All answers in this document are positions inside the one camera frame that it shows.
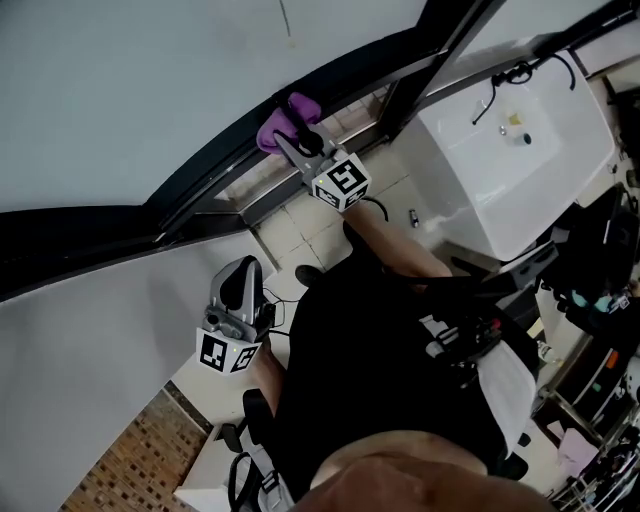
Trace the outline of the narrow frosted window pane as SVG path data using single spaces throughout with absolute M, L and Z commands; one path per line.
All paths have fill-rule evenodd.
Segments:
M 497 61 L 562 32 L 614 0 L 507 0 L 455 64 Z

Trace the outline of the person's black shirt torso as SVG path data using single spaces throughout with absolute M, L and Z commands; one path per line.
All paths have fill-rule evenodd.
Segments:
M 275 415 L 271 457 L 295 499 L 310 489 L 335 451 L 389 431 L 438 435 L 502 475 L 530 416 L 535 394 L 534 341 L 497 309 L 503 342 L 494 350 L 504 368 L 508 429 L 494 415 L 477 379 L 461 383 L 431 357 L 426 310 L 403 281 L 369 254 L 353 253 L 324 273 L 302 296 L 290 329 L 290 357 Z

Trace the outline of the black window frame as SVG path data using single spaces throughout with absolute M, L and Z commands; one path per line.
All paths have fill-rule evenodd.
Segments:
M 446 33 L 445 47 L 428 66 L 389 83 L 392 88 L 375 131 L 348 147 L 373 149 L 392 140 L 422 107 L 523 62 L 542 64 L 564 49 L 577 48 L 640 17 L 640 0 L 614 0 L 562 32 L 541 36 L 508 58 L 456 65 L 460 54 L 506 1 L 427 0 L 412 28 L 427 25 Z M 188 210 L 176 228 L 160 235 L 154 233 L 154 222 L 144 208 L 147 200 L 139 206 L 0 213 L 0 302 L 119 262 L 257 226 L 301 192 L 299 175 L 284 179 L 241 210 L 215 196 L 262 159 L 259 148 L 244 156 Z

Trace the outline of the person's left forearm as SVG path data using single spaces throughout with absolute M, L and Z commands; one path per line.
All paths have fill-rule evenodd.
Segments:
M 275 416 L 283 390 L 286 369 L 274 355 L 269 340 L 260 345 L 249 371 L 272 415 Z

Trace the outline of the purple cleaning cloth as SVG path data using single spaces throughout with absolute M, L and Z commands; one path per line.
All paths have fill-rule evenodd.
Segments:
M 297 141 L 296 128 L 288 118 L 288 104 L 304 118 L 309 128 L 321 120 L 322 110 L 316 101 L 298 92 L 292 92 L 288 97 L 279 95 L 276 103 L 277 108 L 258 130 L 256 143 L 264 152 L 282 154 L 276 143 L 276 134 Z

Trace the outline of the person's left black shoe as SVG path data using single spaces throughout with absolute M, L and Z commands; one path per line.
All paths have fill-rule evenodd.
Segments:
M 311 265 L 299 265 L 296 267 L 294 275 L 302 286 L 310 288 L 324 275 L 324 272 Z

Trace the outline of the black equipment case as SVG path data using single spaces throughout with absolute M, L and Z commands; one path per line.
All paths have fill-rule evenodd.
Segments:
M 591 421 L 620 382 L 629 358 L 604 345 L 589 345 L 558 386 L 558 393 L 580 416 Z

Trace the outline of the white sink basin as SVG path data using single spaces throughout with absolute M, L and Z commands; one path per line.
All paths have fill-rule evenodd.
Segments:
M 519 125 L 509 123 L 513 114 Z M 614 152 L 601 108 L 568 52 L 523 85 L 485 80 L 444 98 L 411 127 L 412 178 L 447 239 L 502 261 L 550 227 Z

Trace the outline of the person's right forearm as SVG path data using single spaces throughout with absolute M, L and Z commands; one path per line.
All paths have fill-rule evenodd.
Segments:
M 410 278 L 450 278 L 451 270 L 425 247 L 361 202 L 342 213 L 343 219 L 391 271 Z

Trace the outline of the low clear window pane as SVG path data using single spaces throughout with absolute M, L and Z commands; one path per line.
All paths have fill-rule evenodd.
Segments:
M 387 103 L 392 85 L 385 85 L 355 100 L 320 123 L 331 137 L 348 146 L 375 131 Z M 229 201 L 233 208 L 241 210 L 258 196 L 267 192 L 283 179 L 293 176 L 296 169 L 282 155 L 268 155 L 253 163 L 246 173 L 236 178 L 216 196 L 216 200 Z

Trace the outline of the large frosted window pane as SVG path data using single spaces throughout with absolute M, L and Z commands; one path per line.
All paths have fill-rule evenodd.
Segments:
M 0 0 L 0 212 L 144 203 L 281 87 L 427 0 Z

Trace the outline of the white low cabinet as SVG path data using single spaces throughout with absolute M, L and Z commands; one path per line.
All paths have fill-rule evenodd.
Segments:
M 196 512 L 230 512 L 226 481 L 235 457 L 216 425 L 174 496 Z

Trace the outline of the black swivel chair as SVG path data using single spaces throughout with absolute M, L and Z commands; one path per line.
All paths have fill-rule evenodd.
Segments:
M 249 445 L 269 441 L 273 414 L 263 394 L 250 389 L 243 394 L 244 418 L 238 425 L 224 423 L 219 438 L 233 454 L 226 480 L 231 512 L 263 512 L 260 491 L 264 476 L 249 453 Z

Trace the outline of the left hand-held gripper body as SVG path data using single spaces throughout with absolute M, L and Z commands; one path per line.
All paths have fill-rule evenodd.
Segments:
M 275 323 L 275 305 L 266 302 L 253 325 L 209 305 L 196 332 L 196 356 L 201 365 L 219 374 L 238 374 L 249 368 Z

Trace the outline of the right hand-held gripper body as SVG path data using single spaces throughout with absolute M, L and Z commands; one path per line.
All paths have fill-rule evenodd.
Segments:
M 318 151 L 304 146 L 301 171 L 311 195 L 336 211 L 345 211 L 362 199 L 371 184 L 371 176 L 355 153 L 348 153 L 322 126 L 309 131 L 321 142 Z

